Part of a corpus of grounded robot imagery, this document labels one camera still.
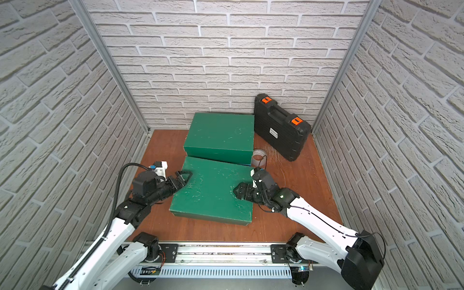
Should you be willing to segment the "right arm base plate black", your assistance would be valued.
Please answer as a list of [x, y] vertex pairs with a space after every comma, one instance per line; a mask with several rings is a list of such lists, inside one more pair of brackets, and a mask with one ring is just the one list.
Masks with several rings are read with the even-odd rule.
[[295, 249], [286, 244], [271, 244], [271, 260], [273, 264], [311, 264], [303, 259]]

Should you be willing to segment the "green shoebox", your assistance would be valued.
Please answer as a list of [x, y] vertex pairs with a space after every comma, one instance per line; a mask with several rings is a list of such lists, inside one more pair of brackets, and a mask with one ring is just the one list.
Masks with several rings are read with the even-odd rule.
[[233, 193], [240, 183], [252, 182], [252, 167], [186, 157], [182, 169], [192, 177], [173, 196], [169, 210], [174, 216], [244, 226], [252, 222], [253, 204]]
[[254, 149], [254, 116], [197, 112], [184, 143], [189, 157], [250, 165]]

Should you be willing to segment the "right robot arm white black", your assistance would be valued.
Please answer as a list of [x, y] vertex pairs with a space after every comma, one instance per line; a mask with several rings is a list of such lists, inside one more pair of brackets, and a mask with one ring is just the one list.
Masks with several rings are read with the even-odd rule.
[[251, 171], [252, 182], [238, 184], [233, 193], [240, 200], [268, 207], [317, 235], [316, 242], [296, 233], [286, 244], [287, 258], [292, 262], [314, 261], [341, 274], [355, 290], [370, 290], [385, 263], [385, 250], [380, 249], [375, 234], [358, 233], [322, 214], [302, 196], [287, 187], [279, 187], [269, 172], [262, 168]]

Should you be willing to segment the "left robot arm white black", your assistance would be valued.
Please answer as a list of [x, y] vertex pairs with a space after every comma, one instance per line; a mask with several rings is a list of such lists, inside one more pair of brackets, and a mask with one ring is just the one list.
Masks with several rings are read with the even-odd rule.
[[173, 196], [192, 177], [190, 171], [177, 171], [165, 177], [162, 169], [141, 172], [132, 182], [129, 197], [112, 211], [112, 220], [84, 255], [47, 290], [111, 290], [142, 261], [160, 256], [158, 238], [147, 233], [135, 237], [120, 255], [112, 256], [147, 217], [154, 204]]

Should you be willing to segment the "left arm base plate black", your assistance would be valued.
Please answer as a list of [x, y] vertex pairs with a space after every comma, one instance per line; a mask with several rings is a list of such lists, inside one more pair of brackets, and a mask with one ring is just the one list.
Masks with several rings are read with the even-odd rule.
[[164, 259], [165, 263], [175, 263], [179, 246], [179, 244], [160, 243], [159, 255], [153, 262], [161, 263]]

